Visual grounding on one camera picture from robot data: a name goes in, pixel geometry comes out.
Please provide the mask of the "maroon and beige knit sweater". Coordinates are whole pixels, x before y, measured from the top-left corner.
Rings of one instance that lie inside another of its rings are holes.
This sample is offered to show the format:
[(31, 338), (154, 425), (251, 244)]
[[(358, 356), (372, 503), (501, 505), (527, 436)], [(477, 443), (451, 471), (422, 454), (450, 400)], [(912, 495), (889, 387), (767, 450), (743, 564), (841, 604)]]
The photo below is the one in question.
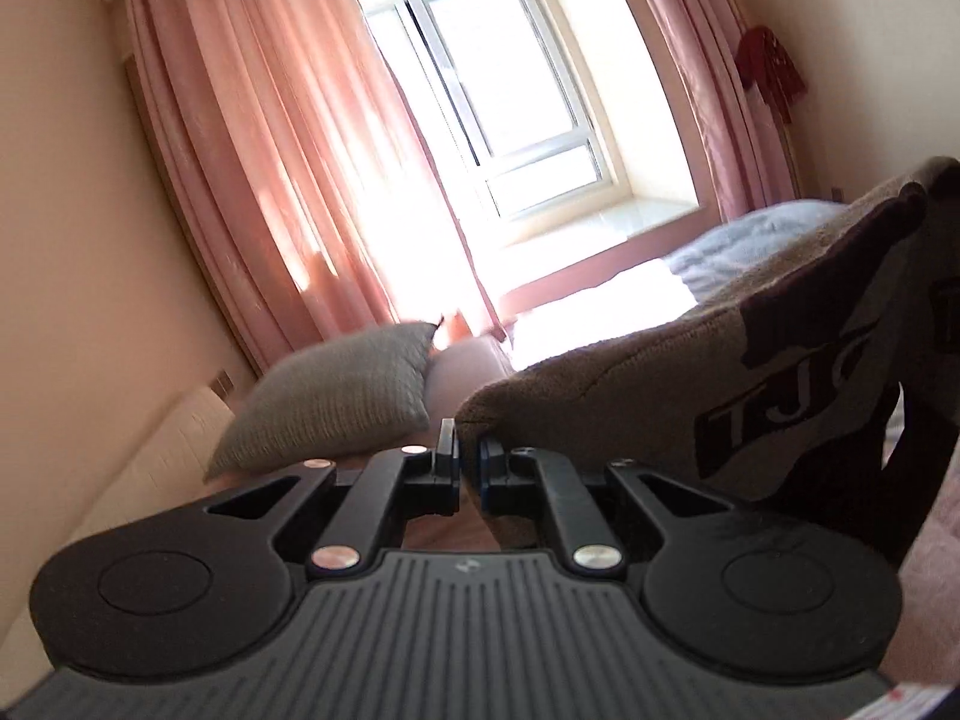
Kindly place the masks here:
[(866, 541), (901, 562), (958, 437), (958, 164), (843, 206), (685, 316), (573, 349), (457, 413), (483, 440), (619, 458)]

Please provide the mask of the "grey knit pillow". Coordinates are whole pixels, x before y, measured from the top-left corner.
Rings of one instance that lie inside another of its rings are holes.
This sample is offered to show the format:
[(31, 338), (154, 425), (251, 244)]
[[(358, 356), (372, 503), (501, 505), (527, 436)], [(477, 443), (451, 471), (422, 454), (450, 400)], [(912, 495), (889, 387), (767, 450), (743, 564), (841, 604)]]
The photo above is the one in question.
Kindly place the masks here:
[(286, 356), (252, 388), (206, 476), (375, 454), (425, 431), (434, 333), (430, 322), (396, 323)]

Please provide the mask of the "pink bedspread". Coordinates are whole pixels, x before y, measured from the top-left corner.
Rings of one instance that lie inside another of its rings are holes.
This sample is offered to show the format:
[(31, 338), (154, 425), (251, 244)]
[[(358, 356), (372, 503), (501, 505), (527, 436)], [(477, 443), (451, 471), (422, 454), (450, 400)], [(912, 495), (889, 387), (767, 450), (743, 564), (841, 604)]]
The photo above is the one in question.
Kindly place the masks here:
[[(695, 298), (679, 277), (674, 277), (662, 259), (654, 259), (643, 265), (630, 268), (599, 288), (588, 289), (599, 297), (576, 298), (576, 305), (613, 305), (618, 307), (617, 322), (612, 330), (623, 330), (628, 319), (642, 320), (638, 327), (654, 327), (654, 320), (674, 320), (686, 309), (695, 307)], [(626, 310), (626, 298), (649, 299), (649, 305), (641, 305), (639, 314)], [(431, 351), (427, 372), (427, 400), (430, 413), (430, 429), (405, 437), (402, 444), (427, 444), (438, 431), (439, 421), (454, 416), (470, 395), (490, 383), (512, 376), (514, 369), (505, 351), (490, 335), (467, 338), (453, 343), (446, 351)], [(903, 431), (901, 398), (895, 411), (885, 422), (884, 460), (892, 453), (895, 439)], [(203, 484), (205, 491), (236, 486), (249, 481), (257, 473), (228, 473), (210, 479), (206, 470), (210, 460), (205, 460)], [(885, 656), (884, 670), (898, 681), (916, 683), (958, 684), (958, 481), (947, 479), (946, 490), (939, 494), (934, 504), (934, 517), (924, 525), (923, 533), (903, 569), (905, 582), (905, 611), (900, 626), (896, 629), (889, 653)], [(485, 525), (480, 525), (477, 514), (456, 515), (454, 520), (436, 520), (439, 525), (416, 525), (416, 533), (425, 538), (454, 546), (454, 537), (467, 543), (491, 546), (491, 536), (480, 535)]]

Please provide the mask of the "light blue folded blanket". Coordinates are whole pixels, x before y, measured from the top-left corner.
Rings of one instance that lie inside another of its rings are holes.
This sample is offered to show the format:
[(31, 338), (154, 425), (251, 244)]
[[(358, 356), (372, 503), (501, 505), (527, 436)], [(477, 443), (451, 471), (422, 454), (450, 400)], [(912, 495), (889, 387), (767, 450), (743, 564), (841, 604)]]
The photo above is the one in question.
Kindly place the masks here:
[(793, 200), (709, 229), (664, 262), (698, 302), (843, 213), (843, 203)]

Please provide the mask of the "pink curtain right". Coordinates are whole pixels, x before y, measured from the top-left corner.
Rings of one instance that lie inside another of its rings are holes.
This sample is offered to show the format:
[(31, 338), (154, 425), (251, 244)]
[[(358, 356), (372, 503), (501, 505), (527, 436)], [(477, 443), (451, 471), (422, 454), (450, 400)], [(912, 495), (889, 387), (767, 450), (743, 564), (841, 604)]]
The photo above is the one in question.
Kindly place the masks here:
[(797, 197), (788, 133), (756, 89), (745, 89), (736, 50), (747, 32), (737, 0), (626, 0), (669, 54), (697, 127), (724, 221)]

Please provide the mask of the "pink curtain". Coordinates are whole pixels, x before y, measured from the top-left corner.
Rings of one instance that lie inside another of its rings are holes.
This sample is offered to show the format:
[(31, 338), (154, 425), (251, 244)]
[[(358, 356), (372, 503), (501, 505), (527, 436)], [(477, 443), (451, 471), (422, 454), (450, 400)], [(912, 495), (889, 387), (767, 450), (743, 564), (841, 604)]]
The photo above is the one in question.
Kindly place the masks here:
[(125, 0), (125, 19), (161, 174), (257, 371), (402, 320), (501, 332), (358, 0)]
[(756, 89), (745, 89), (736, 50), (747, 32), (737, 0), (626, 0), (669, 54), (697, 127), (724, 221), (797, 197), (788, 133)]

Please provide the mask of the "pink curtain left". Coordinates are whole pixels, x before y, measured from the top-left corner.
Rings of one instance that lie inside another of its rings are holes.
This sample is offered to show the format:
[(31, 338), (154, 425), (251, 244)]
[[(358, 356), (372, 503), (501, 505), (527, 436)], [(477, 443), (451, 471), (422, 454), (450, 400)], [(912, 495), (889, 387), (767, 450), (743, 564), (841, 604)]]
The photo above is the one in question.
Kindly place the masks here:
[(125, 0), (125, 19), (161, 174), (257, 371), (402, 320), (501, 332), (358, 0)]

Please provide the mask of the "white framed window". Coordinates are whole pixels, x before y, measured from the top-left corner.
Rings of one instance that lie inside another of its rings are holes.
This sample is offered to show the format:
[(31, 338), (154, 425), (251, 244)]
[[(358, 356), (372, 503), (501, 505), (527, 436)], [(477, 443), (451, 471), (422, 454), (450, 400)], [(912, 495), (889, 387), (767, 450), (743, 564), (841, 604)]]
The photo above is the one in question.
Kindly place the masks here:
[(695, 210), (664, 90), (638, 36), (592, 70), (550, 0), (364, 0), (480, 238), (528, 241), (607, 211), (633, 231)]

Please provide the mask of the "red hanging wall ornament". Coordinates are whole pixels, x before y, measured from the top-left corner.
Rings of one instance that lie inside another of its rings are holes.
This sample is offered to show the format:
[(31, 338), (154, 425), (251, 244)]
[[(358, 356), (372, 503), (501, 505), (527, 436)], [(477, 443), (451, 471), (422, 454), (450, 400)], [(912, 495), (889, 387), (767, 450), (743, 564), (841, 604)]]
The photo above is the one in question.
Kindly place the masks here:
[(734, 60), (743, 89), (757, 88), (779, 120), (789, 125), (793, 121), (791, 107), (807, 93), (807, 85), (776, 34), (768, 26), (747, 29)]

